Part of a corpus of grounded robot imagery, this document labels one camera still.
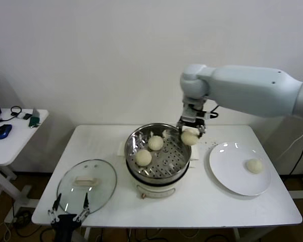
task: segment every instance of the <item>stainless steel pot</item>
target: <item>stainless steel pot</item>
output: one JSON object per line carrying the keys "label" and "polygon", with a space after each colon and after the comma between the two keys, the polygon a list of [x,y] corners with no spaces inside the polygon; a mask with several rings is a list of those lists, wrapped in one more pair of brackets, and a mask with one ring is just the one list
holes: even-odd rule
{"label": "stainless steel pot", "polygon": [[[148,148],[152,135],[164,138],[164,146],[159,151]],[[146,149],[151,152],[152,160],[148,166],[137,165],[135,155]],[[138,181],[162,187],[181,179],[186,173],[191,157],[191,147],[184,145],[176,127],[167,124],[149,124],[136,129],[125,144],[125,157],[129,172]]]}

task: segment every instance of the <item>white plate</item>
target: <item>white plate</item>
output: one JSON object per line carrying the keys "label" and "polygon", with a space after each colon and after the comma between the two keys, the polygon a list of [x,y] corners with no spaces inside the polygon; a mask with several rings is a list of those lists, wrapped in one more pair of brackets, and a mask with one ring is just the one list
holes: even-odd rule
{"label": "white plate", "polygon": [[[246,168],[250,159],[259,159],[264,170],[253,174]],[[217,145],[210,153],[210,167],[216,178],[231,191],[256,196],[268,188],[271,182],[271,173],[268,162],[256,150],[240,143],[222,143]]]}

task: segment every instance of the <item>white table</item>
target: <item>white table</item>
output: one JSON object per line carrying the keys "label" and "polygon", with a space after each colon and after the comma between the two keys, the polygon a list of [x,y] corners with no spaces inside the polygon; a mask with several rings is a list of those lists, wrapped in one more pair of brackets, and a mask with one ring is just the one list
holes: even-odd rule
{"label": "white table", "polygon": [[110,162],[118,185],[108,203],[84,221],[87,227],[222,228],[271,226],[251,232],[240,241],[254,241],[277,225],[299,224],[302,217],[270,163],[272,182],[257,197],[235,194],[222,186],[209,171],[209,153],[215,144],[248,144],[268,160],[249,126],[208,126],[198,143],[199,160],[191,161],[179,189],[164,199],[141,199],[131,182],[125,158],[117,156],[121,141],[139,126],[78,126],[32,216],[36,224],[49,225],[47,215],[56,199],[63,175],[77,163],[100,158]]}
{"label": "white table", "polygon": [[[23,109],[23,112],[32,113],[32,109]],[[48,116],[47,110],[38,110],[40,114],[40,122],[43,123]],[[3,108],[0,118],[9,119],[11,118],[10,109]],[[16,179],[17,176],[8,168],[20,151],[25,147],[30,138],[35,134],[38,128],[29,128],[29,120],[23,120],[20,118],[14,118],[7,122],[1,122],[3,124],[11,124],[12,129],[9,135],[0,140],[0,169],[5,173],[7,178],[0,174],[0,194],[2,191],[6,192],[11,196],[15,202],[15,211],[17,212],[20,207],[35,208],[38,200],[28,199],[27,194],[29,193],[31,186],[25,186],[22,191],[19,191],[9,180]],[[5,222],[11,222],[13,219],[12,209],[10,210]]]}

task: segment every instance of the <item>glass lid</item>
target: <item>glass lid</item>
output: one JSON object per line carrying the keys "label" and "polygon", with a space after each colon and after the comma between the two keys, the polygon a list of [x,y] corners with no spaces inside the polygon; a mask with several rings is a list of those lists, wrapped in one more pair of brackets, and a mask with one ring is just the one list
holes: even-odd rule
{"label": "glass lid", "polygon": [[117,174],[105,160],[85,160],[66,172],[57,188],[61,193],[60,206],[67,213],[79,214],[87,193],[90,213],[102,208],[111,198],[117,185]]}

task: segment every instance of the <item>blue mouse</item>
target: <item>blue mouse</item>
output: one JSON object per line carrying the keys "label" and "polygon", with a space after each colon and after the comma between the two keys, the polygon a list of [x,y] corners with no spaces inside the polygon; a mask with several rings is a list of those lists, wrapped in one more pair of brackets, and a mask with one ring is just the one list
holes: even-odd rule
{"label": "blue mouse", "polygon": [[12,125],[2,125],[0,126],[0,140],[4,139],[8,136],[10,130],[12,128]]}

